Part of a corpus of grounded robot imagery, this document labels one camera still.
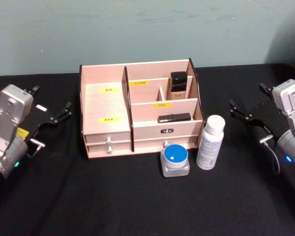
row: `yellow label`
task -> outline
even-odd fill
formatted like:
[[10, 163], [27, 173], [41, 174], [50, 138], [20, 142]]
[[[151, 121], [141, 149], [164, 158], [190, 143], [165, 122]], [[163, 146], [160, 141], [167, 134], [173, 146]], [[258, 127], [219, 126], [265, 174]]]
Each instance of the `yellow label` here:
[[111, 123], [111, 122], [119, 122], [120, 117], [106, 117], [106, 118], [100, 118], [97, 120], [98, 123]]
[[29, 132], [27, 130], [18, 128], [18, 130], [16, 131], [16, 135], [19, 136], [21, 139], [25, 139], [27, 137], [27, 135], [29, 134]]
[[104, 93], [104, 92], [118, 92], [119, 91], [119, 87], [115, 87], [115, 88], [100, 88], [98, 90], [99, 93]]
[[173, 107], [173, 103], [156, 103], [152, 104], [153, 108], [165, 108], [165, 107]]
[[129, 86], [144, 86], [149, 85], [149, 81], [133, 81], [129, 82]]

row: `clear jar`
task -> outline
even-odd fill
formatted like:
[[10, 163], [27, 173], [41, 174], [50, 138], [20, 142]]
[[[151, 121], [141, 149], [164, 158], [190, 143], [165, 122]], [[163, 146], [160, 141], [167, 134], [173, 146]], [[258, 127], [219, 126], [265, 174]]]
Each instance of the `clear jar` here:
[[189, 174], [188, 151], [179, 144], [168, 145], [161, 151], [161, 165], [164, 177], [178, 177]]

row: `wall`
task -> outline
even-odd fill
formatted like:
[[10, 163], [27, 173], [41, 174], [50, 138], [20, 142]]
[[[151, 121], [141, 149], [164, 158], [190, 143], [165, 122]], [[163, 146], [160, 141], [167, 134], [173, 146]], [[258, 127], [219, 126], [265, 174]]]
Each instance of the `wall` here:
[[0, 0], [0, 75], [188, 57], [295, 66], [295, 0]]

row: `bottle cap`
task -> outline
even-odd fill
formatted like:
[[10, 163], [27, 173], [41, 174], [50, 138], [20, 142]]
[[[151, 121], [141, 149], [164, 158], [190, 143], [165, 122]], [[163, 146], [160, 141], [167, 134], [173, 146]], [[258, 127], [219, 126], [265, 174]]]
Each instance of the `bottle cap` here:
[[187, 73], [185, 71], [177, 71], [171, 73], [172, 92], [186, 91]]
[[181, 168], [187, 163], [188, 151], [182, 145], [171, 144], [164, 149], [164, 159], [168, 167]]
[[206, 132], [211, 135], [219, 135], [223, 132], [225, 120], [219, 115], [212, 115], [206, 121]]

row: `white bottle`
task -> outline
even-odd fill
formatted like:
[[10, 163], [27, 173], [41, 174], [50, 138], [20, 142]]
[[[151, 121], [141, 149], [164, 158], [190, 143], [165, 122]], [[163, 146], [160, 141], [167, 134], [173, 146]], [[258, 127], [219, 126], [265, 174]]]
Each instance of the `white bottle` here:
[[218, 115], [210, 116], [203, 129], [197, 165], [203, 170], [211, 170], [215, 166], [218, 153], [224, 138], [225, 120]]

